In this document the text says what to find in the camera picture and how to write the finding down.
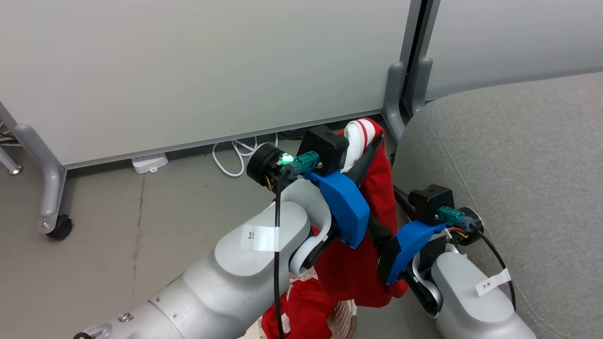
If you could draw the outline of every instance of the concrete floor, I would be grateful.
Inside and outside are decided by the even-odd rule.
[[[298,143],[279,147],[295,153]],[[221,148],[223,164],[238,170],[235,152]],[[62,203],[74,229],[57,242],[36,229],[40,170],[21,149],[9,151],[24,170],[0,172],[0,338],[72,338],[133,309],[274,198],[247,176],[225,176],[210,148],[168,154],[155,174],[128,162],[78,169]],[[360,308],[355,338],[419,338],[402,321],[403,304],[416,303],[408,296]]]

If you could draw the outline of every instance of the blue bracket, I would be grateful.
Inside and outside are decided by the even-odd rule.
[[[402,228],[384,247],[381,252],[377,272],[386,285],[393,284],[402,278],[402,271],[415,255],[429,242],[431,237],[442,232],[446,223],[430,226],[415,220]]]
[[[304,177],[318,186],[327,201],[331,213],[341,229],[339,239],[355,249],[367,232],[370,208],[358,190],[358,186],[345,175],[334,172],[321,177],[306,172]]]

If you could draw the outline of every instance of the glowing green led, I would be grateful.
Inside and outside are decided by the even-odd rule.
[[[295,157],[289,153],[284,153],[282,157],[280,157],[280,163],[286,165],[295,160]]]

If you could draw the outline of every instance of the gray upholstery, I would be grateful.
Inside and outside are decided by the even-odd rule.
[[[603,338],[603,73],[473,90],[408,124],[394,182],[473,208],[538,338]],[[483,241],[464,249],[487,275]]]

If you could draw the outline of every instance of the floor seam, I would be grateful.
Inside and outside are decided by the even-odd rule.
[[[136,263],[138,260],[138,251],[140,250],[140,239],[142,238],[142,229],[140,228],[140,222],[142,221],[142,203],[144,202],[145,196],[145,179],[146,174],[142,175],[142,188],[140,189],[140,205],[138,207],[138,224],[136,225],[136,243],[134,245],[134,268],[132,272],[132,307],[134,307],[134,288],[136,286]]]

